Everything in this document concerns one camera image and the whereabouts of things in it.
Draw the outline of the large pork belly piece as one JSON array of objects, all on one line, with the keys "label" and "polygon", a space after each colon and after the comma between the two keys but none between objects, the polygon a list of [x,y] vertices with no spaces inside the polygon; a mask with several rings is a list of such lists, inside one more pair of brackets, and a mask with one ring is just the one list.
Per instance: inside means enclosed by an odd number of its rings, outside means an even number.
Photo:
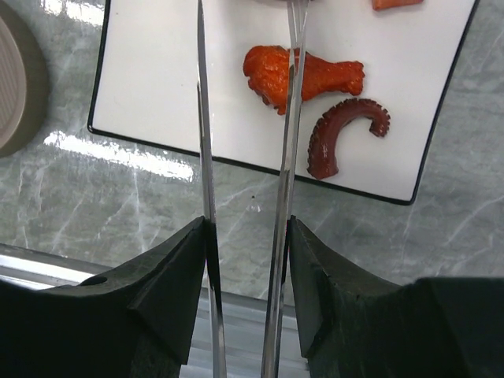
[{"label": "large pork belly piece", "polygon": [[423,0],[372,0],[371,4],[375,11],[384,11],[405,6],[415,6],[423,2]]}]

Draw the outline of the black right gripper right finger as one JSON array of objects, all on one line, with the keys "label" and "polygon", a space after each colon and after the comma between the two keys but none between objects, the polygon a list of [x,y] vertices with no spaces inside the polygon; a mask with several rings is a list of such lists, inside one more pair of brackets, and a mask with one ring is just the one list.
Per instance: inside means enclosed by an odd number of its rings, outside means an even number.
[{"label": "black right gripper right finger", "polygon": [[301,353],[313,377],[500,377],[503,281],[425,277],[401,286],[289,223]]}]

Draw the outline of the orange chicken drumstick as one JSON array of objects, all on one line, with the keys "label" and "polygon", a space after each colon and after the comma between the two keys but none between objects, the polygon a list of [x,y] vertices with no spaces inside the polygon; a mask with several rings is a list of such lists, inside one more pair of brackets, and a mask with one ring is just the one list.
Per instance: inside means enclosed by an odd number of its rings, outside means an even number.
[{"label": "orange chicken drumstick", "polygon": [[[289,67],[290,51],[281,46],[254,46],[243,62],[249,88],[279,115],[287,111]],[[306,102],[333,91],[359,95],[364,78],[364,65],[360,61],[330,62],[306,53],[302,100]]]}]

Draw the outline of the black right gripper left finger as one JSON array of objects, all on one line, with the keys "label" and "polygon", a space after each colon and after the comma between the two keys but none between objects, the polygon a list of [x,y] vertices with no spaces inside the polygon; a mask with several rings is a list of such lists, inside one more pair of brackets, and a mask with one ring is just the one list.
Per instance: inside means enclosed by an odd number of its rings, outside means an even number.
[{"label": "black right gripper left finger", "polygon": [[205,265],[196,218],[76,286],[1,284],[4,377],[177,377],[187,363]]}]

